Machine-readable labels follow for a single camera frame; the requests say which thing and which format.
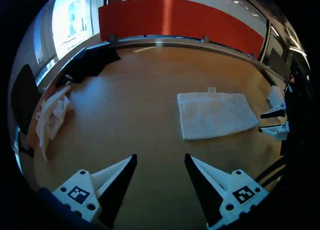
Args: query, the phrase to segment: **white bracket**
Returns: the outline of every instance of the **white bracket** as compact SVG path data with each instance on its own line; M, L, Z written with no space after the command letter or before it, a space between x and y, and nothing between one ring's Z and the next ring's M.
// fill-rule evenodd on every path
M288 133L290 132L289 122L286 121L280 125L259 127L259 132L272 136L277 141L283 141L287 139Z
M235 170L228 174L189 154L186 154L187 157L191 157L201 174L223 199L219 208L222 218L211 227L207 223L209 230L218 229L237 220L241 214L248 213L268 195L268 192L243 170Z
M283 96L283 94L282 94L282 92L281 92L279 87L277 87L277 86L271 86L270 87L270 94L267 97L267 100L270 102L270 104L272 106L272 109L270 111L267 111L264 114L262 114L261 118L274 117L274 116L268 116L267 114L273 113L275 111L281 112L280 115L275 116L279 120L281 119L282 116L285 116L283 112L286 110L286 105L284 103L284 96Z
M282 102L279 104L275 104L273 108L264 114L262 114L260 117L261 118L272 118L272 117L277 117L278 119L280 117L285 117L286 116L286 103Z
M95 222L102 211L99 197L119 176L133 156L93 174L86 170L79 170L53 194L79 217L88 222Z

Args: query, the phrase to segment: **red partition panel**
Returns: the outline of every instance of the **red partition panel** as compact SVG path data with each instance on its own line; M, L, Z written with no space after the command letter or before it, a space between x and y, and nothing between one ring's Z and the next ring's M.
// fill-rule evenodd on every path
M138 35L203 38L233 47L257 58L263 37L233 16L187 0L127 0L99 8L101 40Z

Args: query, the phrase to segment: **white towel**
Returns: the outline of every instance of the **white towel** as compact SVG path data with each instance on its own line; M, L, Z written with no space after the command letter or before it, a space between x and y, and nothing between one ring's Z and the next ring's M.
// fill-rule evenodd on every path
M177 95L183 139L215 138L259 124L244 94L209 91Z
M49 140L53 140L58 133L64 121L66 112L73 109L66 93L71 89L70 86L65 87L59 92L52 95L47 101L43 101L41 112L38 112L36 119L36 133L39 137L39 146L42 149L44 158L46 159L46 148Z

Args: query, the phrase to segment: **table surface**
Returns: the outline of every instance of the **table surface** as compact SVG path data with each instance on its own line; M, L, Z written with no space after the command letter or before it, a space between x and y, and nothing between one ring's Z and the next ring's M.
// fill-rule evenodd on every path
M280 142L259 133L258 127L183 140L177 94L207 92L208 87L244 93L265 126L280 123L259 117L270 109L270 85L251 64L218 53L156 47L118 54L121 60L107 65L98 77L72 84L68 97L74 111L50 142L48 162L36 147L39 185L53 191L79 169L94 173L137 154L114 229L206 229L184 155L228 173L243 169L255 178L279 158Z

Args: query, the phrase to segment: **black chair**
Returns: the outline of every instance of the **black chair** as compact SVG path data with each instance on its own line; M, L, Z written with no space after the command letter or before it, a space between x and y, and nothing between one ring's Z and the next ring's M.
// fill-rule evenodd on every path
M16 123L25 135L40 97L32 70L28 64L24 65L12 88L11 107Z

